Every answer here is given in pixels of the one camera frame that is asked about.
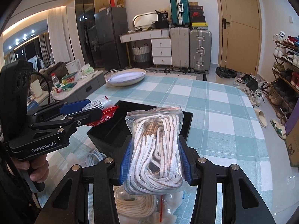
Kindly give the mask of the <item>person left hand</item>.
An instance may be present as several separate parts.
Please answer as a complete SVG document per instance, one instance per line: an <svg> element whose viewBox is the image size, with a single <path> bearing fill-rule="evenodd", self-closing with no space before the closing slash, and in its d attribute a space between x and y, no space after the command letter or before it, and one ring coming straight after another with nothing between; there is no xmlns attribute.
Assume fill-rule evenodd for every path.
<svg viewBox="0 0 299 224"><path fill-rule="evenodd" d="M43 183L49 175L49 163L47 161L47 154L41 155L34 159L32 162L29 161L19 161L15 158L11 158L15 167L20 170L33 169L30 174L30 179L33 182Z"/></svg>

